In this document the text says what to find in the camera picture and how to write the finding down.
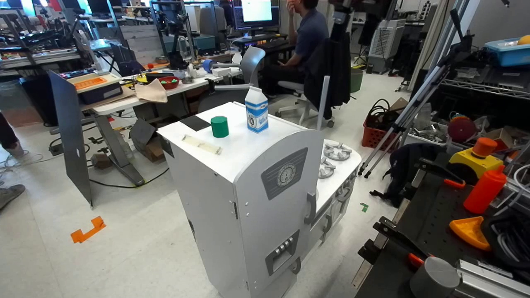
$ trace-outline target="floor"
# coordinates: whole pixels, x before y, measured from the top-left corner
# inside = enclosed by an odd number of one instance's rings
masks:
[[[337,124],[327,129],[327,137],[368,157],[371,149],[361,147],[363,119],[380,98],[408,98],[395,93],[400,83],[400,78],[366,74],[356,101],[335,113]],[[0,152],[0,161],[5,161],[2,177],[7,185],[25,184],[27,192],[0,214],[2,296],[219,296],[202,266],[169,174],[136,190],[95,185],[98,199],[91,209],[67,179],[63,157],[48,154],[55,136],[35,124],[17,127],[17,134],[29,156],[17,162]],[[135,162],[144,177],[166,169],[166,164],[151,164],[141,156]],[[289,298],[355,295],[352,280],[361,265],[356,252],[375,237],[371,225],[396,212],[368,194],[385,190],[381,177],[386,169],[385,159],[371,179],[356,180],[347,215],[303,262]],[[128,184],[118,170],[91,175],[108,184]],[[70,233],[90,230],[91,218],[98,215],[106,228],[82,245],[73,243]]]

